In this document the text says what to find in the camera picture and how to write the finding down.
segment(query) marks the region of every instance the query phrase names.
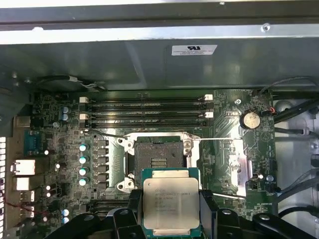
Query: wire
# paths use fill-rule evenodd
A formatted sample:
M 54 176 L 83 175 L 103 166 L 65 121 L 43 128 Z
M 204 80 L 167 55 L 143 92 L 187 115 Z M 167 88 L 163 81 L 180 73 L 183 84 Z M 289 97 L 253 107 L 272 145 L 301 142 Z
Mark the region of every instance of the wire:
M 308 178 L 310 175 L 316 174 L 317 172 L 319 172 L 319 168 L 312 168 L 312 169 L 308 170 L 306 173 L 304 173 L 299 178 L 297 178 L 295 180 L 295 182 L 293 182 L 289 187 L 281 190 L 281 193 L 286 193 L 287 191 L 293 189 L 297 184 L 301 183 L 306 178 Z
M 301 99 L 318 99 L 319 93 L 312 91 L 275 91 L 273 92 L 273 101 L 278 100 L 301 100 Z
M 278 215 L 278 204 L 282 201 L 282 200 L 285 200 L 286 198 L 296 194 L 296 193 L 299 193 L 303 190 L 306 190 L 308 188 L 311 188 L 311 187 L 314 187 L 316 184 L 319 183 L 319 177 L 316 177 L 316 178 L 313 178 L 313 179 L 309 179 L 309 180 L 306 180 L 305 182 L 302 182 L 302 183 L 299 183 L 298 185 L 296 185 L 293 189 L 285 192 L 285 193 L 282 193 L 280 196 L 276 197 L 274 200 L 273 200 L 273 203 L 272 203 L 272 212 L 273 214 L 276 216 Z
M 108 137 L 114 137 L 114 138 L 124 138 L 124 139 L 127 139 L 127 137 L 124 137 L 124 136 L 121 136 L 121 135 L 116 135 L 116 134 L 110 134 L 110 133 L 103 133 L 103 132 L 100 132 L 98 130 L 95 130 L 95 129 L 89 129 L 87 131 L 84 131 L 84 133 L 86 132 L 93 132 L 93 133 L 96 133 L 100 136 L 108 136 Z
M 34 214 L 41 214 L 41 215 L 44 215 L 44 216 L 48 215 L 48 212 L 35 211 L 35 210 L 29 209 L 29 208 L 23 206 L 22 204 L 13 204 L 13 203 L 7 202 L 3 191 L 1 192 L 1 195 L 3 196 L 3 202 L 6 205 L 9 205 L 9 206 L 14 207 L 14 208 L 20 208 L 21 210 L 25 210 L 27 212 L 31 212 L 31 213 L 34 213 Z
M 302 114 L 303 112 L 311 110 L 312 108 L 314 108 L 318 105 L 319 105 L 318 99 L 303 102 L 295 107 L 292 107 L 288 110 L 285 110 L 283 112 L 278 113 L 274 117 L 274 123 L 276 124 L 276 123 L 280 123 L 280 122 L 285 121 L 285 120 L 289 120 L 295 116 Z
M 278 216 L 280 218 L 284 217 L 285 215 L 288 215 L 290 213 L 294 212 L 307 212 L 310 213 L 311 215 L 317 217 L 319 215 L 319 209 L 314 207 L 314 206 L 306 206 L 306 207 L 292 207 L 292 208 L 287 208 L 283 211 L 281 211 Z
M 41 85 L 43 83 L 48 83 L 52 81 L 73 81 L 73 82 L 81 82 L 76 77 L 73 76 L 65 76 L 65 75 L 59 75 L 59 76 L 44 76 L 38 78 L 39 81 L 37 81 L 36 85 Z
M 275 81 L 274 83 L 268 85 L 268 86 L 265 86 L 264 88 L 262 88 L 260 90 L 260 92 L 258 93 L 258 96 L 261 96 L 266 90 L 268 90 L 269 88 L 275 86 L 275 85 L 278 85 L 278 84 L 281 84 L 281 83 L 285 83 L 285 82 L 289 82 L 289 81 L 296 81 L 296 80 L 307 80 L 307 81 L 310 81 L 312 82 L 315 86 L 319 87 L 319 83 L 317 81 L 315 81 L 312 77 L 310 76 L 296 76 L 296 77 L 289 77 L 289 78 L 286 78 L 286 79 L 282 79 L 282 80 L 279 80 L 279 81 Z
M 275 127 L 275 132 L 278 133 L 287 133 L 287 134 L 302 134 L 302 135 L 306 135 L 304 134 L 304 130 L 303 129 L 285 129 L 285 128 L 278 128 Z M 319 139 L 319 134 L 313 132 L 313 131 L 309 131 L 310 136 L 316 137 Z

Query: screw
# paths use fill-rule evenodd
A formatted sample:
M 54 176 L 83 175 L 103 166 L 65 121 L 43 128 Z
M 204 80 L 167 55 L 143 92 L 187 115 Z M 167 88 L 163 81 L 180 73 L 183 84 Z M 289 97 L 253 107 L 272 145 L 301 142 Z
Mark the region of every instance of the screw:
M 262 25 L 261 27 L 261 31 L 262 32 L 266 32 L 270 30 L 270 24 L 269 23 L 265 23 L 264 25 Z
M 312 144 L 311 144 L 311 148 L 312 148 L 312 149 L 317 149 L 317 148 L 318 148 L 318 145 L 315 144 L 315 143 L 312 143 Z
M 260 217 L 260 219 L 265 220 L 265 221 L 270 220 L 270 217 L 268 217 L 267 215 L 264 215 L 264 214 L 260 215 L 259 217 Z
M 225 210 L 223 210 L 223 214 L 230 215 L 231 214 L 231 210 L 225 209 Z
M 235 100 L 235 104 L 240 105 L 241 104 L 241 99 Z
M 266 180 L 267 180 L 268 182 L 273 182 L 273 181 L 274 181 L 274 176 L 273 176 L 273 175 L 268 175 L 268 176 L 266 177 Z

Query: chip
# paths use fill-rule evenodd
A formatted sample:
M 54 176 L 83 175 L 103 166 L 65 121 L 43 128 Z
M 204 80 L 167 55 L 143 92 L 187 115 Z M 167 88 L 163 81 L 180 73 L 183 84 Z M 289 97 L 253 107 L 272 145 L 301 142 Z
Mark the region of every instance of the chip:
M 105 147 L 109 145 L 109 141 L 108 140 L 99 140 L 98 141 L 98 147 Z
M 82 192 L 75 192 L 74 193 L 75 198 L 81 198 L 82 197 Z
M 186 235 L 199 226 L 196 178 L 148 178 L 143 190 L 144 227 L 152 229 L 154 236 L 177 229 Z
M 100 173 L 105 173 L 106 171 L 108 171 L 109 166 L 108 165 L 99 165 L 98 166 L 98 172 Z
M 99 183 L 98 183 L 98 189 L 101 189 L 101 190 L 107 189 L 108 186 L 109 186 L 109 183 L 108 183 L 108 182 L 99 182 Z
M 107 163 L 108 161 L 108 157 L 98 157 L 98 163 Z
M 100 148 L 98 149 L 98 152 L 97 152 L 98 155 L 106 155 L 108 153 L 109 153 L 109 150 L 107 148 Z
M 100 173 L 97 179 L 98 181 L 106 181 L 107 178 L 108 178 L 108 175 L 106 173 Z

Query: black cable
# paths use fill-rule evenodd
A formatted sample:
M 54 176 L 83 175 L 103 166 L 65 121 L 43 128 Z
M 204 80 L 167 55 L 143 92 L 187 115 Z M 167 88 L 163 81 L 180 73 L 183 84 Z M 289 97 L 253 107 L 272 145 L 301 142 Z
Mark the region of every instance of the black cable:
M 303 129 L 285 129 L 285 128 L 278 128 L 275 127 L 275 132 L 278 133 L 287 133 L 287 134 L 302 134 L 302 135 L 306 135 L 304 134 L 304 130 Z M 309 131 L 310 136 L 316 137 L 319 139 L 319 134 L 313 132 L 313 131 Z
M 306 112 L 308 110 L 313 109 L 314 107 L 317 107 L 319 105 L 319 100 L 309 100 L 306 102 L 303 102 L 295 107 L 292 107 L 288 110 L 285 110 L 283 112 L 278 113 L 275 117 L 274 117 L 274 123 L 280 123 L 282 121 L 291 119 L 295 116 L 298 116 L 300 114 L 302 114 L 303 112 Z
M 39 77 L 38 81 L 35 84 L 42 85 L 43 83 L 47 83 L 51 81 L 69 81 L 69 80 L 70 80 L 70 76 L 64 76 L 64 75 L 44 76 L 44 77 Z
M 261 96 L 266 90 L 268 90 L 269 88 L 271 88 L 271 87 L 273 87 L 275 85 L 278 85 L 278 84 L 281 84 L 281 83 L 285 83 L 285 82 L 289 82 L 289 81 L 296 81 L 296 80 L 307 80 L 307 81 L 312 82 L 317 87 L 319 86 L 319 83 L 316 80 L 314 80 L 313 77 L 311 77 L 311 76 L 289 77 L 289 78 L 286 78 L 286 79 L 275 81 L 274 83 L 272 83 L 272 84 L 270 84 L 268 86 L 265 86 L 264 88 L 262 88 L 260 90 L 260 92 L 258 93 L 258 96 Z
M 286 193 L 287 191 L 293 189 L 296 185 L 298 185 L 299 183 L 301 183 L 302 181 L 304 181 L 306 178 L 308 178 L 310 175 L 314 175 L 317 172 L 319 172 L 319 168 L 312 168 L 310 170 L 308 170 L 306 173 L 304 173 L 303 175 L 301 175 L 299 178 L 297 178 L 295 180 L 295 182 L 293 182 L 289 187 L 281 190 L 281 193 Z
M 285 200 L 286 198 L 299 193 L 303 190 L 306 190 L 308 188 L 314 187 L 319 183 L 319 177 L 313 178 L 313 179 L 309 179 L 306 180 L 305 182 L 302 182 L 298 185 L 296 185 L 293 189 L 289 190 L 286 193 L 282 193 L 280 196 L 276 197 L 273 200 L 272 203 L 272 212 L 274 215 L 278 215 L 278 204 L 282 201 Z
M 276 91 L 273 92 L 273 101 L 278 100 L 309 100 L 309 99 L 319 99 L 318 92 L 312 91 Z
M 288 215 L 290 213 L 294 212 L 307 212 L 310 213 L 311 215 L 318 217 L 319 216 L 319 209 L 314 207 L 314 206 L 306 206 L 306 207 L 292 207 L 292 208 L 287 208 L 283 211 L 281 211 L 278 216 L 280 218 L 284 217 L 285 215 Z

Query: green circuit board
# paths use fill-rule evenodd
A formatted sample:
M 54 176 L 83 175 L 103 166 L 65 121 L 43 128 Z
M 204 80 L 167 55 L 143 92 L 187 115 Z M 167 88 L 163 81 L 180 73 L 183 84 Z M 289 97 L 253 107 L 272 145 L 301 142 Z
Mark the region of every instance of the green circuit board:
M 213 99 L 205 105 L 205 111 L 213 112 L 213 117 L 206 119 L 192 118 L 191 115 L 181 114 L 181 119 L 173 121 L 158 121 L 147 112 L 160 112 L 157 103 L 141 104 L 152 99 L 154 102 L 169 99 L 196 101 L 205 95 L 212 95 Z M 80 104 L 79 98 L 86 97 L 89 103 Z M 92 116 L 98 105 L 100 113 Z M 48 149 L 54 151 L 49 154 L 50 170 L 45 174 L 45 184 L 66 183 L 67 194 L 60 198 L 46 198 L 44 207 L 52 201 L 59 201 L 59 209 L 45 225 L 55 229 L 62 224 L 60 211 L 68 209 L 69 218 L 85 211 L 84 205 L 91 200 L 126 200 L 128 194 L 119 191 L 116 184 L 124 179 L 125 151 L 116 144 L 116 138 L 108 137 L 108 182 L 106 188 L 100 188 L 98 177 L 98 149 L 103 138 L 98 134 L 85 134 L 86 128 L 94 128 L 104 133 L 126 135 L 132 132 L 188 132 L 200 138 L 240 138 L 242 148 L 235 148 L 231 139 L 202 140 L 199 144 L 200 159 L 197 167 L 201 172 L 203 189 L 210 189 L 215 193 L 236 195 L 238 188 L 232 184 L 232 169 L 230 158 L 242 152 L 251 163 L 251 170 L 255 176 L 246 183 L 246 198 L 230 199 L 215 197 L 220 207 L 234 209 L 239 215 L 251 219 L 256 213 L 267 212 L 270 209 L 273 189 L 276 187 L 276 159 L 274 142 L 274 122 L 271 115 L 260 117 L 260 126 L 256 129 L 244 129 L 240 125 L 240 116 L 248 110 L 264 112 L 272 105 L 271 93 L 262 97 L 254 95 L 253 90 L 167 90 L 167 91 L 120 91 L 120 92 L 85 92 L 69 94 L 37 94 L 34 97 L 31 130 L 38 132 L 41 137 L 39 153 Z M 187 108 L 183 102 L 178 106 L 182 112 Z M 101 118 L 104 110 L 112 109 L 106 114 L 109 119 Z M 130 109 L 141 108 L 141 119 L 125 119 L 130 115 Z M 172 106 L 168 104 L 164 113 L 169 115 Z M 81 124 L 80 114 L 89 117 Z M 145 138 L 142 141 L 169 141 L 169 138 Z M 87 150 L 81 152 L 79 145 L 85 144 Z M 79 157 L 86 156 L 89 160 L 85 165 L 79 163 Z M 55 171 L 56 163 L 66 162 L 66 166 Z M 79 185 L 79 169 L 88 168 L 86 177 L 89 178 L 85 186 Z

